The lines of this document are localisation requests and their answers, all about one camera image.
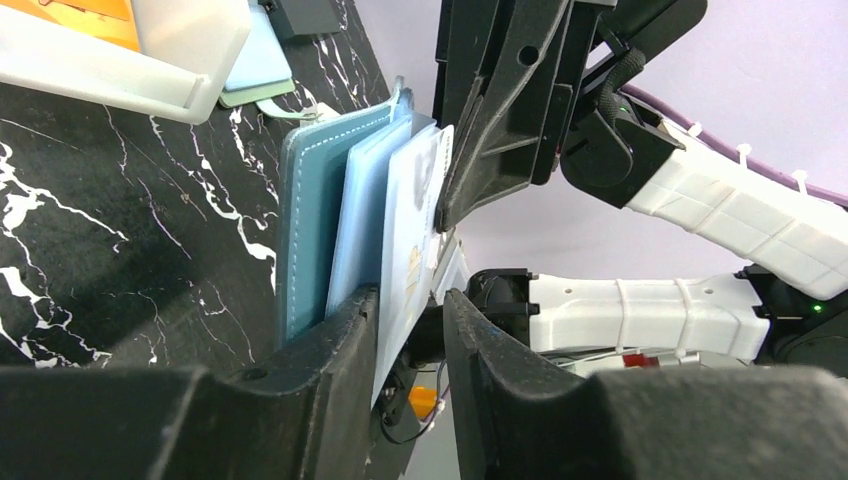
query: orange object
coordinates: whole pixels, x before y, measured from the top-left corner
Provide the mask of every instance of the orange object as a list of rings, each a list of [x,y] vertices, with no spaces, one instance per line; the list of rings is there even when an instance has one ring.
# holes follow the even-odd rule
[[[130,0],[0,0],[0,5],[141,51]]]
[[[412,405],[412,410],[415,411],[415,416],[419,420],[424,420],[433,408],[439,398],[438,393],[432,388],[414,387],[409,392],[409,403]]]

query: orange envelope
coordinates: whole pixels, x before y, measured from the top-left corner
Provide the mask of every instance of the orange envelope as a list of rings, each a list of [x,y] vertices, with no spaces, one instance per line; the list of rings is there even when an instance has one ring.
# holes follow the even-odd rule
[[[141,51],[130,0],[0,0],[0,5]]]

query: red object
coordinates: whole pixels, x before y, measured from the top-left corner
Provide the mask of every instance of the red object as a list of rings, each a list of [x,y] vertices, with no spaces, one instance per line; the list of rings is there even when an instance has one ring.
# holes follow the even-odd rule
[[[624,360],[624,366],[627,368],[630,367],[642,367],[642,368],[650,368],[657,367],[660,364],[660,361],[655,357],[646,357],[644,355],[622,355],[621,359]]]

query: round hole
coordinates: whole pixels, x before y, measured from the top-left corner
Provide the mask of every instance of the round hole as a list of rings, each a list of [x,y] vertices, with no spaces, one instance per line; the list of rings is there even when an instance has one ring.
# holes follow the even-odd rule
[[[518,52],[518,61],[525,67],[535,65],[539,61],[539,49],[527,45]]]
[[[241,379],[249,382],[251,380],[259,380],[268,376],[268,371],[262,368],[250,368],[241,372]]]

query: table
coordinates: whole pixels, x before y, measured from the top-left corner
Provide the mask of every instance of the table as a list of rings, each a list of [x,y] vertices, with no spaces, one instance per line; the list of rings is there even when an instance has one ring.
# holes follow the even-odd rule
[[[348,112],[389,91],[353,0],[286,46],[280,106]],[[0,364],[226,375],[273,350],[280,149],[255,106],[189,126],[0,85]]]

